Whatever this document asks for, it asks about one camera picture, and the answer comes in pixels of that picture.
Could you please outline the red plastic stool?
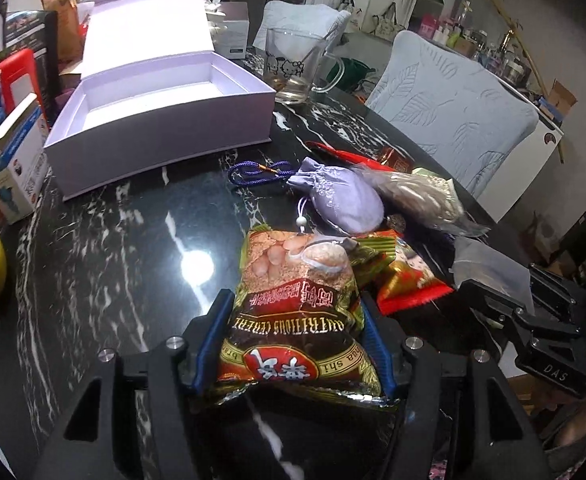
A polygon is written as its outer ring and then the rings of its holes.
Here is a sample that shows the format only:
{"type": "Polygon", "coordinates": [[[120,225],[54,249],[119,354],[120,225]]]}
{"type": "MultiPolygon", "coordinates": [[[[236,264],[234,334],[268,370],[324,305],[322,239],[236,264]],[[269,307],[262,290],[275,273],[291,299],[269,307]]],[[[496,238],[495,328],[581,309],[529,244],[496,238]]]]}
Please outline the red plastic stool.
{"type": "Polygon", "coordinates": [[[34,52],[23,48],[0,62],[0,96],[5,113],[10,114],[31,93],[44,110],[34,52]]]}

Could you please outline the glass mug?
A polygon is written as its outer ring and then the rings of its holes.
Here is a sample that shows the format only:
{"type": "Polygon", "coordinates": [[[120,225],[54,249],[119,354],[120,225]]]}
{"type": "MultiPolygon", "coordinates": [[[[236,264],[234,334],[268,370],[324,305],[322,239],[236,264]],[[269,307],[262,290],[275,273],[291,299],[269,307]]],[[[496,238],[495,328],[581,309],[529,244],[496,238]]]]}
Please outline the glass mug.
{"type": "Polygon", "coordinates": [[[329,51],[329,41],[297,30],[269,28],[266,35],[264,81],[276,92],[276,102],[302,104],[311,92],[328,93],[345,73],[344,62],[329,51]],[[322,61],[337,65],[336,75],[324,86],[316,84],[322,61]]]}

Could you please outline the lavender gift box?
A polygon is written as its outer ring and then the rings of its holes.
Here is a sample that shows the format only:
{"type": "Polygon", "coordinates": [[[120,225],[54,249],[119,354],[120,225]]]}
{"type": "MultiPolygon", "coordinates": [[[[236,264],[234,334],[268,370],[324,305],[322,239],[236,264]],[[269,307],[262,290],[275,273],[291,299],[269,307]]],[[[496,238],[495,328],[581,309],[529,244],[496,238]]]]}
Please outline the lavender gift box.
{"type": "Polygon", "coordinates": [[[66,200],[266,143],[276,92],[214,50],[204,0],[94,0],[81,78],[44,151],[66,200]]]}

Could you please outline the blue white carton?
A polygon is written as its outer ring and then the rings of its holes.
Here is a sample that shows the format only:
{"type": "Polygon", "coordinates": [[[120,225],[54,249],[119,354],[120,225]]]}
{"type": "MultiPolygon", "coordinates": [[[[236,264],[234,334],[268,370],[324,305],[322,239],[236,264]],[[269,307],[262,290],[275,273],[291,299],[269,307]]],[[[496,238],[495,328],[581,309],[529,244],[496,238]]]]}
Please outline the blue white carton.
{"type": "Polygon", "coordinates": [[[49,135],[46,118],[34,92],[0,125],[0,211],[13,224],[36,209],[49,165],[44,144],[49,135]]]}

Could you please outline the clear plastic bag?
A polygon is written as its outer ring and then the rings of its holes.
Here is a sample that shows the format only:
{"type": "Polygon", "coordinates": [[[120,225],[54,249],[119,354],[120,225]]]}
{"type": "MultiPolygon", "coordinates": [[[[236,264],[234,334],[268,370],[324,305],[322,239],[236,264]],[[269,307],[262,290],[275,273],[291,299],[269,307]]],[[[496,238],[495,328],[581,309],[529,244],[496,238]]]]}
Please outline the clear plastic bag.
{"type": "Polygon", "coordinates": [[[528,313],[535,313],[529,270],[498,250],[472,238],[457,237],[451,270],[457,288],[476,281],[518,301],[528,313]]]}

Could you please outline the red snack packet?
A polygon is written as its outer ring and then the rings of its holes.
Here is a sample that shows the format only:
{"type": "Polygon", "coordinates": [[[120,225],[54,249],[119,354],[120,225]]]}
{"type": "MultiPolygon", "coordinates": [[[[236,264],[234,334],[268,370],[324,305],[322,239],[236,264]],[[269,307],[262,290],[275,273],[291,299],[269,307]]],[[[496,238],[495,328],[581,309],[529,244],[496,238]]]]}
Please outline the red snack packet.
{"type": "Polygon", "coordinates": [[[358,236],[355,241],[350,262],[358,287],[374,292],[381,314],[422,307],[453,293],[395,230],[358,236]]]}

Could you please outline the purple drawstring pouch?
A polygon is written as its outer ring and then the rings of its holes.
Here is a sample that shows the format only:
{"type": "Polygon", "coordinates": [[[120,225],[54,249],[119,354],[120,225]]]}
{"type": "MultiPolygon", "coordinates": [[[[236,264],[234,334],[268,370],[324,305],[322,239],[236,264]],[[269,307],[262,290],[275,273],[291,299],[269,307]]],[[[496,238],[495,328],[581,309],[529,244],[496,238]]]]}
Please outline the purple drawstring pouch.
{"type": "Polygon", "coordinates": [[[348,235],[375,231],[384,221],[384,205],[372,185],[354,170],[326,166],[306,157],[298,167],[281,160],[270,165],[246,160],[228,170],[237,188],[283,182],[310,200],[319,217],[348,235]]]}

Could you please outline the far light blue cushion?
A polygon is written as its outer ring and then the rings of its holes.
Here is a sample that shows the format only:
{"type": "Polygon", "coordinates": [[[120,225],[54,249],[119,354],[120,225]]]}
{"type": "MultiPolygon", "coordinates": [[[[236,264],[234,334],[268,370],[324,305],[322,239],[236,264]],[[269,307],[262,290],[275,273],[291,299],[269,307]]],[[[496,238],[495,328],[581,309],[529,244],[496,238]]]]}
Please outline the far light blue cushion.
{"type": "Polygon", "coordinates": [[[324,37],[328,40],[326,50],[331,52],[346,32],[350,19],[350,12],[337,11],[325,4],[294,4],[271,0],[265,5],[253,47],[265,51],[268,30],[282,28],[324,37]]]}

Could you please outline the clear bag white snack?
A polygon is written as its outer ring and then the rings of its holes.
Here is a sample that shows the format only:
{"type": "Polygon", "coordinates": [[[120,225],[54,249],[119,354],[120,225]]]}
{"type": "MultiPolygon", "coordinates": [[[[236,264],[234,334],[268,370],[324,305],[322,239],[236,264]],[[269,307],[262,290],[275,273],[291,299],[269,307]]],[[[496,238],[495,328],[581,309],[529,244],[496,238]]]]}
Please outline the clear bag white snack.
{"type": "Polygon", "coordinates": [[[422,226],[451,235],[479,237],[489,232],[464,209],[452,179],[418,168],[411,174],[355,166],[354,171],[384,200],[422,226]]]}

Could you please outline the white tissue box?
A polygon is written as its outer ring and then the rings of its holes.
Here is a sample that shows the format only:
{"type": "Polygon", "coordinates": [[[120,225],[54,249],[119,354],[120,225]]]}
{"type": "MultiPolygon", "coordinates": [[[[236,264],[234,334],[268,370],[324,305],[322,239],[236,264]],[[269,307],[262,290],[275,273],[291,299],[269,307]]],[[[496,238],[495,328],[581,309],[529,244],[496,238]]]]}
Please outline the white tissue box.
{"type": "Polygon", "coordinates": [[[205,9],[214,50],[229,60],[244,60],[250,31],[247,3],[210,0],[205,9]]]}

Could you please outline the cereal snack packet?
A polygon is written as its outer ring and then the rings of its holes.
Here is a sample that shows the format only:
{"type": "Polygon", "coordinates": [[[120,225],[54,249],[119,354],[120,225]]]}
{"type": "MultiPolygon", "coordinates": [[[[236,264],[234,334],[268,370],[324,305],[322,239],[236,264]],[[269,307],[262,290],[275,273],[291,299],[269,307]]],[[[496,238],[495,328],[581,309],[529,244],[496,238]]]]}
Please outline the cereal snack packet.
{"type": "Polygon", "coordinates": [[[365,240],[265,224],[248,232],[216,390],[231,394],[264,384],[389,404],[381,367],[364,345],[360,295],[389,263],[386,252],[365,240]]]}

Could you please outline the dark red chocolate packet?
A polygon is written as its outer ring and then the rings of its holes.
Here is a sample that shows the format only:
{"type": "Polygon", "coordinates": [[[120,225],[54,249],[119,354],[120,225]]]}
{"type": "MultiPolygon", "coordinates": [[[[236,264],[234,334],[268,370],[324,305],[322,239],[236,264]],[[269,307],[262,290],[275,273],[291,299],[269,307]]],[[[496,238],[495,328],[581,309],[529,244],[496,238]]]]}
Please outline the dark red chocolate packet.
{"type": "Polygon", "coordinates": [[[314,153],[330,156],[352,166],[362,165],[373,170],[396,171],[404,174],[410,174],[414,168],[414,161],[410,157],[400,154],[393,148],[383,148],[378,156],[371,158],[353,152],[336,150],[336,148],[321,142],[306,141],[305,145],[314,153]]]}

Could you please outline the black snack box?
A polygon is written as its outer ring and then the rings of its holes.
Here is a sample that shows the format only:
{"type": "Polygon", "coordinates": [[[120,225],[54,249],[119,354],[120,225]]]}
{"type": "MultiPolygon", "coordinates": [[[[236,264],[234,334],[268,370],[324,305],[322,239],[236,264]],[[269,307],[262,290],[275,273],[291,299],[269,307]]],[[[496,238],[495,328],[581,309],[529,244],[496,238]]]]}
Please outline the black snack box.
{"type": "Polygon", "coordinates": [[[53,11],[17,11],[5,22],[8,53],[30,49],[34,54],[43,110],[49,125],[58,117],[55,98],[61,93],[58,76],[58,14],[53,11]]]}

